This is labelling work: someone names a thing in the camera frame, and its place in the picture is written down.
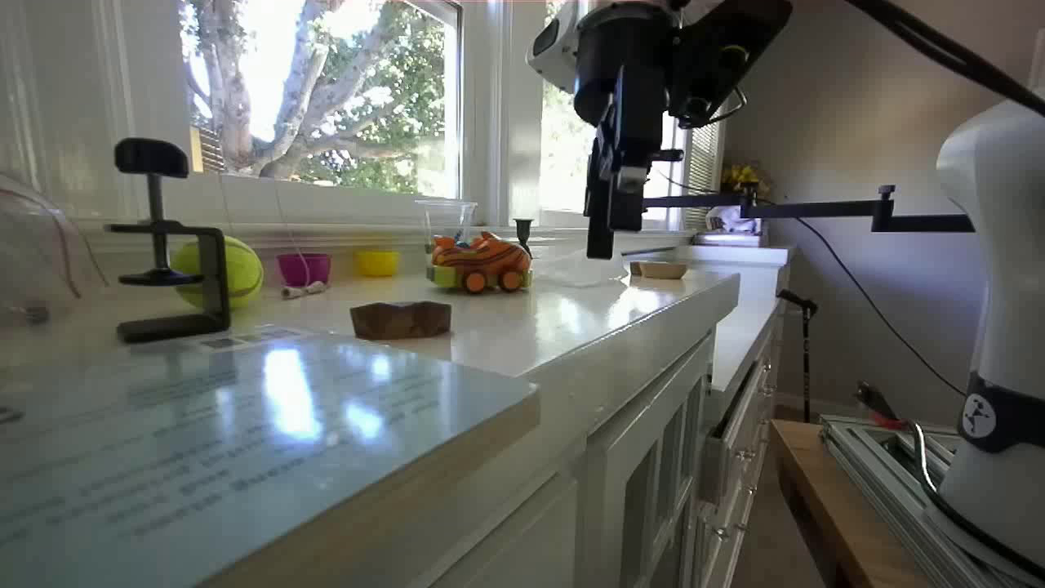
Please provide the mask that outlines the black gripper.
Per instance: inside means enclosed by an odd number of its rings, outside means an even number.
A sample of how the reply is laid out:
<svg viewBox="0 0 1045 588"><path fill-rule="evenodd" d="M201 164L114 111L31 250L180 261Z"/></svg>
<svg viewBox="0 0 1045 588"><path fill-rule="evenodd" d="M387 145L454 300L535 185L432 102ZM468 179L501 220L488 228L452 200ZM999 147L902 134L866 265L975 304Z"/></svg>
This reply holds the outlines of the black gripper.
<svg viewBox="0 0 1045 588"><path fill-rule="evenodd" d="M664 74L658 96L673 116L685 128L709 123L793 13L789 0L723 0L705 16L682 22L678 2L610 2L579 22L575 111L581 120L594 123L617 89L617 72L641 65ZM587 258L606 261L615 228L642 226L642 184L657 150L658 108L621 102L610 140L610 223L596 137L587 154Z"/></svg>

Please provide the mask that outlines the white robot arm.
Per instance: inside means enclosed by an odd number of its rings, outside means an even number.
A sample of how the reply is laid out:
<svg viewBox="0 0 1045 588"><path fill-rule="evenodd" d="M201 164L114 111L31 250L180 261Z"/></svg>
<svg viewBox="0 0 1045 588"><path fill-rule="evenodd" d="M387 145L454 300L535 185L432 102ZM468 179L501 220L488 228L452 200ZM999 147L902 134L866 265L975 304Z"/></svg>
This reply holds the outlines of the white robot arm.
<svg viewBox="0 0 1045 588"><path fill-rule="evenodd" d="M642 226L642 184L658 123L702 128L789 20L789 0L570 0L575 111L594 128L587 250L606 258ZM1045 564L1045 105L997 65L895 0L849 0L944 69L999 102L961 123L937 154L944 193L987 254L987 294L961 407L961 447L931 494L937 513L994 554Z"/></svg>

